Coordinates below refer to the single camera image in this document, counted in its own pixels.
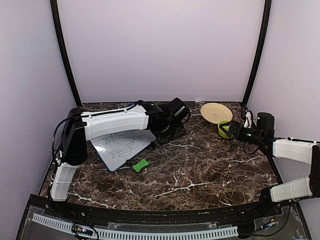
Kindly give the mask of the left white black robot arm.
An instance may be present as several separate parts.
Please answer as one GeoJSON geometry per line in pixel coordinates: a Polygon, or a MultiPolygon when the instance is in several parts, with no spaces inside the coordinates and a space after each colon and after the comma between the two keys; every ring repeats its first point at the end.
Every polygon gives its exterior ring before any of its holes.
{"type": "Polygon", "coordinates": [[[106,169],[115,172],[154,143],[167,144],[186,135],[184,124],[190,110],[179,98],[156,104],[139,100],[131,106],[105,111],[70,110],[59,145],[53,144],[52,158],[58,167],[51,189],[51,210],[60,218],[71,213],[65,203],[77,168],[88,158],[90,142],[106,169]]]}

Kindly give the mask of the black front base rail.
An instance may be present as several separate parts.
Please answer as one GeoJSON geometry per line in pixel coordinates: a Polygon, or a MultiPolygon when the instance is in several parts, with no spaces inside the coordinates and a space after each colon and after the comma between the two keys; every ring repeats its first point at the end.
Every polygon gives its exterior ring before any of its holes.
{"type": "Polygon", "coordinates": [[[218,222],[235,224],[251,232],[258,228],[258,219],[273,219],[279,226],[285,226],[290,219],[289,205],[262,209],[257,202],[245,206],[210,208],[183,211],[136,211],[91,207],[69,202],[53,202],[38,195],[30,195],[28,204],[44,209],[53,217],[76,221],[87,225],[105,226],[108,223],[121,224],[197,224],[218,222]]]}

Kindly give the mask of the blue framed whiteboard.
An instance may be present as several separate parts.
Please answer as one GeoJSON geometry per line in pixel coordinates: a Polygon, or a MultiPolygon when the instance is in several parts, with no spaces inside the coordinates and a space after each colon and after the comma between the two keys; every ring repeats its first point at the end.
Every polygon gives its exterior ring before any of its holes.
{"type": "Polygon", "coordinates": [[[105,134],[90,142],[107,170],[115,172],[155,140],[149,130],[130,130],[105,134]]]}

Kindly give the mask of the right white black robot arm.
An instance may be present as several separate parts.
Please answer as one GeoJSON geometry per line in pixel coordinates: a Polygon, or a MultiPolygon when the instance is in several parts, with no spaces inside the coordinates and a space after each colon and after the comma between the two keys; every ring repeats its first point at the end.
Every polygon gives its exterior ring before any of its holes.
{"type": "Polygon", "coordinates": [[[245,144],[253,144],[264,155],[289,159],[310,165],[306,177],[270,187],[265,197],[255,205],[255,213],[266,217],[275,208],[275,203],[318,198],[320,196],[320,143],[294,138],[276,138],[271,128],[248,128],[237,121],[221,123],[218,127],[229,138],[245,144]]]}

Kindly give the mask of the green whiteboard eraser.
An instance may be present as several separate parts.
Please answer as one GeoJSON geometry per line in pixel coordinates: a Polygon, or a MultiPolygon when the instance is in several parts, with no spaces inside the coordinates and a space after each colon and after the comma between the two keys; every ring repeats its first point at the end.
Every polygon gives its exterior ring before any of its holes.
{"type": "Polygon", "coordinates": [[[142,159],[141,161],[139,161],[137,164],[132,166],[132,169],[136,172],[136,173],[140,173],[142,170],[144,170],[146,167],[149,166],[149,162],[146,159],[142,159]]]}

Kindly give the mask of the left black frame post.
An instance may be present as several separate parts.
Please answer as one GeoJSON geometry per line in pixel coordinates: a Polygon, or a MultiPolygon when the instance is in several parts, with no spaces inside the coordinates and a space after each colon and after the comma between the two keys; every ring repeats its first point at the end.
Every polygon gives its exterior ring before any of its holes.
{"type": "Polygon", "coordinates": [[[57,39],[62,63],[64,66],[65,74],[66,74],[68,84],[69,84],[73,99],[75,101],[75,104],[77,107],[80,107],[82,105],[82,101],[81,101],[79,91],[76,86],[75,78],[74,78],[74,75],[72,72],[72,67],[71,67],[69,56],[67,53],[67,48],[66,48],[63,29],[62,29],[61,18],[60,18],[60,14],[59,14],[58,1],[57,0],[50,0],[49,2],[50,2],[51,15],[52,15],[52,20],[53,20],[53,24],[54,24],[56,39],[57,39]]]}

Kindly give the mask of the right black frame post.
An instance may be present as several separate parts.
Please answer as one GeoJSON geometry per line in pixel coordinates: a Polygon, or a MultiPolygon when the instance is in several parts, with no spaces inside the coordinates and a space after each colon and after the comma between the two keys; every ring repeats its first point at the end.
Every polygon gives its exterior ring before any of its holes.
{"type": "Polygon", "coordinates": [[[268,31],[271,8],[272,8],[272,0],[265,0],[256,51],[255,51],[250,75],[248,78],[247,86],[241,102],[242,105],[244,106],[246,106],[249,102],[249,99],[255,84],[255,80],[257,77],[258,69],[260,66],[260,62],[261,62],[261,58],[264,50],[266,35],[268,31]]]}

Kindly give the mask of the lime green bowl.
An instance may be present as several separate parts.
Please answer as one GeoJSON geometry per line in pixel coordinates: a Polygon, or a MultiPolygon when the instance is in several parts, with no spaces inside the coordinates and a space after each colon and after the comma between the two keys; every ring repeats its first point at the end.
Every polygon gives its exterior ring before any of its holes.
{"type": "Polygon", "coordinates": [[[230,131],[230,126],[232,125],[232,121],[222,120],[218,126],[218,133],[224,139],[233,138],[233,133],[230,131]]]}

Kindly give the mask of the black frame post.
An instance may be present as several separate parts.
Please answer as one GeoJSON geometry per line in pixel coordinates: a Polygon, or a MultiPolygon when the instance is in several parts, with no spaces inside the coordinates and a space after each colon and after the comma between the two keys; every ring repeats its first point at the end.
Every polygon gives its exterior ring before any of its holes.
{"type": "Polygon", "coordinates": [[[250,75],[248,78],[247,86],[241,102],[242,105],[244,106],[246,106],[249,102],[249,99],[255,84],[255,80],[257,77],[258,69],[260,66],[260,62],[261,62],[261,58],[264,50],[266,35],[268,31],[271,8],[272,8],[272,0],[265,0],[256,51],[255,51],[250,75]]]}
{"type": "Polygon", "coordinates": [[[57,0],[50,0],[49,2],[50,2],[51,15],[52,15],[52,20],[53,20],[53,24],[54,24],[56,39],[57,39],[62,63],[64,66],[65,74],[66,74],[68,84],[69,84],[73,99],[75,101],[75,104],[77,107],[80,107],[82,105],[82,101],[81,101],[79,91],[76,86],[75,78],[74,78],[74,75],[72,72],[72,67],[71,67],[69,56],[67,53],[67,48],[66,48],[63,29],[62,29],[61,18],[60,18],[60,14],[59,14],[58,1],[57,0]]]}

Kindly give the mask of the beige round plate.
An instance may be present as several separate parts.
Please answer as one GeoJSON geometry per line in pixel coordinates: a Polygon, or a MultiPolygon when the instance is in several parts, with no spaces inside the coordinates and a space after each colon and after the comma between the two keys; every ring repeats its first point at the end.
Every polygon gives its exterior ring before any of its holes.
{"type": "Polygon", "coordinates": [[[214,102],[204,104],[200,108],[200,114],[207,122],[215,125],[233,119],[233,113],[227,106],[214,102]]]}

